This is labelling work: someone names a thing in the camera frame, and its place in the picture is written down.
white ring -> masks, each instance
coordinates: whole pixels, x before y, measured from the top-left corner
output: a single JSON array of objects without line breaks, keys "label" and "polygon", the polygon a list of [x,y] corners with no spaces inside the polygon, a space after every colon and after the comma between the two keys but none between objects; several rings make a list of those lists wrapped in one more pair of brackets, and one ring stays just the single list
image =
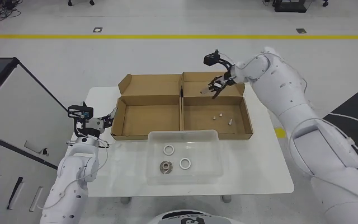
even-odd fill
[{"label": "white ring", "polygon": [[[167,152],[167,151],[166,151],[166,148],[172,148],[172,151],[171,151],[171,152]],[[174,153],[174,147],[173,147],[171,144],[167,144],[166,146],[164,146],[163,152],[164,152],[165,155],[170,156],[171,154]]]},{"label": "white ring", "polygon": [[[184,161],[184,160],[188,161],[188,163],[189,163],[189,165],[188,165],[187,167],[183,167],[183,165],[181,164],[182,161]],[[188,158],[182,158],[182,159],[180,160],[180,162],[179,162],[179,166],[180,166],[180,168],[182,168],[183,170],[187,170],[187,169],[189,169],[189,167],[191,166],[191,162],[190,162],[190,160],[189,160]]]}]

clear plastic bin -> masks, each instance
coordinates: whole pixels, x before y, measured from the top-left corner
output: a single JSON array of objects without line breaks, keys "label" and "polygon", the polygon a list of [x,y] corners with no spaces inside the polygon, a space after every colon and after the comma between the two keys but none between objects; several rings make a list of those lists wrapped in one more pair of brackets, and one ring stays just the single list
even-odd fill
[{"label": "clear plastic bin", "polygon": [[[168,144],[175,149],[170,156],[163,152]],[[218,133],[215,130],[150,132],[147,143],[147,182],[151,185],[215,182],[223,174],[220,150]],[[180,168],[182,158],[190,159],[189,169]],[[159,168],[165,160],[173,165],[169,174],[163,174]]]}]

cardboard box lid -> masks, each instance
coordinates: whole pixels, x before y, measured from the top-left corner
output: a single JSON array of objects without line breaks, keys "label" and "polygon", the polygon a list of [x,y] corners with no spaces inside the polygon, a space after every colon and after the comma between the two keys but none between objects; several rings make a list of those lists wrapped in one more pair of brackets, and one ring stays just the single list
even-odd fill
[{"label": "cardboard box lid", "polygon": [[126,96],[179,96],[180,74],[138,74],[127,76],[118,84],[122,97]]},{"label": "cardboard box lid", "polygon": [[[184,97],[212,97],[213,92],[202,95],[200,91],[208,87],[208,84],[217,76],[223,76],[225,72],[183,72]],[[245,84],[227,86],[218,97],[243,96]]]}]

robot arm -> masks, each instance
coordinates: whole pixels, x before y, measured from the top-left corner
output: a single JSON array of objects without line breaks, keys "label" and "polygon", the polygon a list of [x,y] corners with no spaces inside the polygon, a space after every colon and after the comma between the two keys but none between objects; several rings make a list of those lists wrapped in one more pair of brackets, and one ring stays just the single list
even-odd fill
[{"label": "robot arm", "polygon": [[[87,183],[96,179],[98,170],[106,162],[99,168],[98,148],[101,140],[98,137],[112,126],[116,111],[117,108],[107,116],[93,118],[93,108],[85,103],[68,108],[68,116],[74,118],[78,138],[68,142],[73,148],[59,164],[56,182],[42,208],[41,224],[79,222],[88,198]],[[80,129],[77,128],[78,123],[82,125]],[[76,156],[76,153],[92,156]]]},{"label": "robot arm", "polygon": [[[216,59],[220,58],[218,51],[213,54]],[[202,93],[209,90],[218,95],[231,81],[250,82],[259,100],[277,116],[289,138],[294,162],[314,177],[313,190],[323,204],[327,222],[356,223],[358,155],[355,145],[337,127],[320,119],[309,106],[304,97],[305,80],[277,52],[265,48],[247,62],[229,67],[224,77],[215,78]]]}]

cardboard box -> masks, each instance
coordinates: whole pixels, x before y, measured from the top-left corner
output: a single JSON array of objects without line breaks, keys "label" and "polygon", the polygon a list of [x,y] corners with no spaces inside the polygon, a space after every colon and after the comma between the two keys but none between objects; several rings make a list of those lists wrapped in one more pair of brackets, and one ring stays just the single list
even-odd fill
[{"label": "cardboard box", "polygon": [[211,98],[213,93],[200,93],[214,77],[223,74],[128,74],[118,84],[121,98],[111,135],[115,140],[140,140],[155,130],[213,129],[219,139],[249,139],[253,130],[243,97],[244,84],[227,86],[216,99]]},{"label": "cardboard box", "polygon": [[147,139],[154,130],[182,130],[180,74],[130,75],[119,84],[111,135],[115,140]]},{"label": "cardboard box", "polygon": [[202,95],[200,91],[224,72],[184,72],[182,76],[182,130],[216,130],[219,139],[249,139],[252,126],[243,97],[245,85],[227,86],[220,95]]}]

